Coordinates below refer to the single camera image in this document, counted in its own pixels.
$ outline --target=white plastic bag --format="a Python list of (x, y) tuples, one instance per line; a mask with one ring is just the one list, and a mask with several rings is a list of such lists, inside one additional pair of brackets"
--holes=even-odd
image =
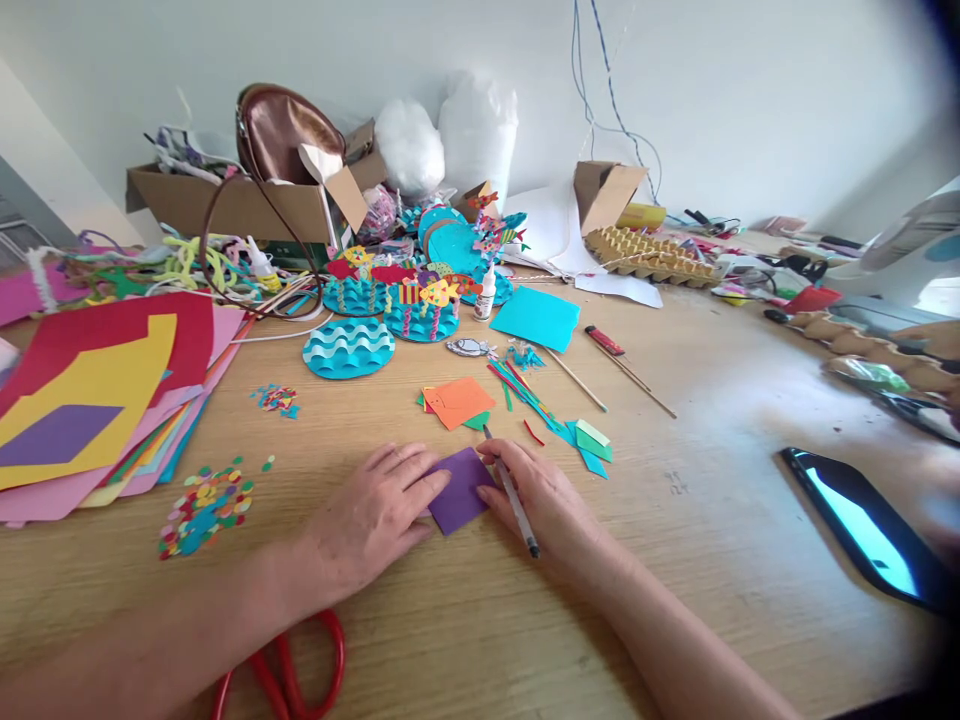
[(391, 100), (380, 111), (374, 133), (390, 187), (413, 202), (436, 191), (444, 174), (443, 143), (423, 105)]
[(446, 184), (463, 194), (489, 180), (502, 212), (517, 142), (517, 93), (465, 72), (453, 75), (447, 90), (439, 122)]

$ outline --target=cardboard egg tray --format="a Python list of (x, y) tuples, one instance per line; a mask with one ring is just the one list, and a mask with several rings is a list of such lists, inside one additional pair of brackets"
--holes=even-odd
[[(607, 269), (621, 275), (650, 278), (654, 282), (670, 282), (694, 288), (712, 288), (720, 284), (713, 276), (713, 266), (700, 262), (693, 253), (683, 250), (671, 240), (660, 240), (626, 228), (607, 227), (587, 235), (587, 247), (593, 250)], [(621, 258), (623, 262), (613, 262)]]

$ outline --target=left hand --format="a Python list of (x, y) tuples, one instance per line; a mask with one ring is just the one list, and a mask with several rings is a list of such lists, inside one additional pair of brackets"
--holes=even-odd
[(374, 451), (307, 522), (295, 541), (306, 616), (362, 590), (433, 533), (417, 516), (450, 482), (423, 477), (439, 456), (422, 443)]

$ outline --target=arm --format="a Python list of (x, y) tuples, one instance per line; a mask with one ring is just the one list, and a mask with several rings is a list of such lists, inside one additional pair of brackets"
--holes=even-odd
[[(561, 470), (509, 440), (477, 450), (499, 456), (516, 481), (543, 561), (573, 583), (613, 626), (670, 720), (797, 718), (777, 692), (601, 527)], [(514, 532), (506, 494), (480, 497)]]
[(0, 683), (5, 718), (166, 718), (276, 635), (375, 580), (426, 540), (450, 480), (423, 445), (387, 445), (297, 535), (94, 630)]

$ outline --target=orange paper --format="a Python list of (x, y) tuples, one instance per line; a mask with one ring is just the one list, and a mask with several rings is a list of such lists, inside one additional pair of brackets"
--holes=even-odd
[(486, 412), (496, 403), (475, 378), (463, 378), (438, 388), (424, 388), (423, 398), (447, 430), (460, 427), (470, 418)]

